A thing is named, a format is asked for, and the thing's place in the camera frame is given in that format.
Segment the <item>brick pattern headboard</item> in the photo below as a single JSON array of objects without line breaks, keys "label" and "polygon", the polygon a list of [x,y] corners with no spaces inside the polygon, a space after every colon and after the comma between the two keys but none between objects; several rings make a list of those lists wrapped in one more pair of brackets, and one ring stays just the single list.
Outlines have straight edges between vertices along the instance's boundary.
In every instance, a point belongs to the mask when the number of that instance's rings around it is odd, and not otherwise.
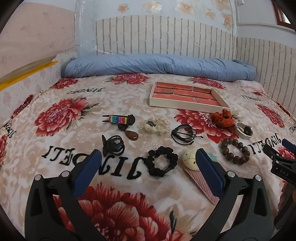
[{"label": "brick pattern headboard", "polygon": [[171,54],[245,61],[255,81],[295,114],[295,49],[270,40],[237,37],[191,20],[120,16],[96,22],[99,54]]}]

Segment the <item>white strap watch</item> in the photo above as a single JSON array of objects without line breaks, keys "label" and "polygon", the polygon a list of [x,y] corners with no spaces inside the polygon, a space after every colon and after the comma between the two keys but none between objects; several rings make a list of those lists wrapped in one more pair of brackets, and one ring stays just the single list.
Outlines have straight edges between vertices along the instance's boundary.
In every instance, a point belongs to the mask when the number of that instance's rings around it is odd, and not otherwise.
[{"label": "white strap watch", "polygon": [[249,140],[253,136],[253,129],[239,121],[235,124],[235,133],[238,137]]}]

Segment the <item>rainbow hair clip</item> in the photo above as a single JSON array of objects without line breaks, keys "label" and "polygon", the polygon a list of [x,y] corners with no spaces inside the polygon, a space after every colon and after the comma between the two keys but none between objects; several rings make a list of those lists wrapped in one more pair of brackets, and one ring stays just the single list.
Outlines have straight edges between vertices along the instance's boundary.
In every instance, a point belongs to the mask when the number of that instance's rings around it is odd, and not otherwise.
[{"label": "rainbow hair clip", "polygon": [[103,123],[114,123],[122,124],[127,126],[132,126],[135,123],[135,117],[131,115],[103,115],[106,117],[106,120],[103,120]]}]

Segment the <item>ice cream plush clip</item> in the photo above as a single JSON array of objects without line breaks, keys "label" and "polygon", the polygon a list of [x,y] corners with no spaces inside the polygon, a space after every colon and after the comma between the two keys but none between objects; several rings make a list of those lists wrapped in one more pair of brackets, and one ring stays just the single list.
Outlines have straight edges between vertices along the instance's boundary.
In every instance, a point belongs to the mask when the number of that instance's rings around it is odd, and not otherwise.
[{"label": "ice cream plush clip", "polygon": [[206,180],[197,166],[195,157],[196,151],[197,149],[188,149],[184,152],[181,158],[184,165],[184,170],[189,174],[191,179],[197,184],[198,188],[208,198],[208,200],[212,204],[216,205],[219,199],[212,194]]}]

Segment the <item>blue rolled quilt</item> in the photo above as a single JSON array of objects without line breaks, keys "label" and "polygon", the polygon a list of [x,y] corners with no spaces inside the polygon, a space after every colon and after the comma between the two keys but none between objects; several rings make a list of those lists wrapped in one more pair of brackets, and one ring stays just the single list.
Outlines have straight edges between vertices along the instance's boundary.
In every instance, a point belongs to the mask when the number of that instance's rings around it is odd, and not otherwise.
[{"label": "blue rolled quilt", "polygon": [[61,68],[63,78],[135,73],[174,74],[218,81],[254,81],[256,77],[255,67],[244,61],[165,54],[97,55],[75,58]]}]

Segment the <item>floral bed blanket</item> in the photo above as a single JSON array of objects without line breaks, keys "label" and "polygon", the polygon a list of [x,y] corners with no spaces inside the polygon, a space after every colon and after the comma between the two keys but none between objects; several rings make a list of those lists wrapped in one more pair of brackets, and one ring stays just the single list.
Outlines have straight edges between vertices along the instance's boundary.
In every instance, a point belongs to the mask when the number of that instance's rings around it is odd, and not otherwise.
[{"label": "floral bed blanket", "polygon": [[[215,206],[184,170],[188,149],[203,149],[212,161],[237,176],[262,177],[271,210],[273,231],[284,180],[271,173],[273,161],[264,145],[281,156],[295,155],[282,145],[295,142],[295,115],[268,96],[255,81],[221,82],[174,74],[120,74],[61,77],[73,54],[60,54],[41,70],[1,84],[1,240],[26,240],[25,214],[34,177],[71,171],[93,150],[101,165],[78,202],[104,240],[192,240]],[[215,89],[229,105],[235,121],[249,125],[243,139],[212,124],[199,111],[149,105],[156,81]],[[103,115],[133,115],[128,130],[103,123]],[[171,123],[167,135],[144,133],[137,125],[162,115]],[[122,137],[125,152],[103,156],[102,135]],[[178,164],[162,178],[149,175],[143,159],[149,150],[170,147]],[[295,240],[295,224],[284,225],[271,240]]]}]

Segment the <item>brown teardrop pendant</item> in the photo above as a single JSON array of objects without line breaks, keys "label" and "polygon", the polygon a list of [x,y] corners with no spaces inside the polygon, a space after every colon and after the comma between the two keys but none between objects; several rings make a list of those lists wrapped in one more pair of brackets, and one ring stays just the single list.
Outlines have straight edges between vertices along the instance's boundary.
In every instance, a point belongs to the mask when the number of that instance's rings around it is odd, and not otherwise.
[{"label": "brown teardrop pendant", "polygon": [[123,123],[119,123],[118,128],[120,131],[124,132],[126,137],[128,139],[130,139],[131,141],[138,140],[138,133],[128,130],[128,125],[123,124]]}]

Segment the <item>black claw hair clip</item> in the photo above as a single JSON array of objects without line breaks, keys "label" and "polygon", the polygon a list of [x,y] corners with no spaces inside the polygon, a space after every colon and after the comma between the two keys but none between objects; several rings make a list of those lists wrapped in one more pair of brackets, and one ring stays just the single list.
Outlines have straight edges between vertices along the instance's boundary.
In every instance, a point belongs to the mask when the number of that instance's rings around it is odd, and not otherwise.
[{"label": "black claw hair clip", "polygon": [[106,157],[108,153],[114,156],[120,156],[125,152],[125,144],[121,136],[114,135],[108,140],[102,135],[103,156]]}]

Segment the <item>black scrunchie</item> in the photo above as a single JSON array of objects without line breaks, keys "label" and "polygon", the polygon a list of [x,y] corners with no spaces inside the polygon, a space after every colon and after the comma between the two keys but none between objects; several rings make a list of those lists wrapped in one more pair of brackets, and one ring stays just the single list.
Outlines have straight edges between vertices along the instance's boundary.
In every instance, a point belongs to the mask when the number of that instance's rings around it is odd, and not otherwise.
[{"label": "black scrunchie", "polygon": [[178,159],[178,154],[172,148],[160,146],[156,150],[149,150],[143,163],[150,176],[162,178],[176,168]]}]

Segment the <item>cream scrunchie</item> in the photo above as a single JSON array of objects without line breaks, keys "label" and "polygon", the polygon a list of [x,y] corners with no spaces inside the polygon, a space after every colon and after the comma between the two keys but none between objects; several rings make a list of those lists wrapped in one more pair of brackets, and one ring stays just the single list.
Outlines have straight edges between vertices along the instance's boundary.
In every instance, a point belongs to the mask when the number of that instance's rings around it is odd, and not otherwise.
[{"label": "cream scrunchie", "polygon": [[158,134],[160,136],[167,135],[171,131],[170,121],[162,115],[156,115],[147,120],[143,120],[137,127],[144,133]]}]

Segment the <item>clear plastic wrapped post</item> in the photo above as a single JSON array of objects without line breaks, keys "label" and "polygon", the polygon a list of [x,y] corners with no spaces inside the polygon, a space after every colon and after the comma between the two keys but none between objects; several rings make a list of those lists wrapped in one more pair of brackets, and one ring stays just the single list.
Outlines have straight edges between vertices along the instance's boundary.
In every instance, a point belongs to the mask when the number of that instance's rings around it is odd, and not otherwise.
[{"label": "clear plastic wrapped post", "polygon": [[95,1],[77,0],[75,4],[74,35],[78,58],[97,54]]}]

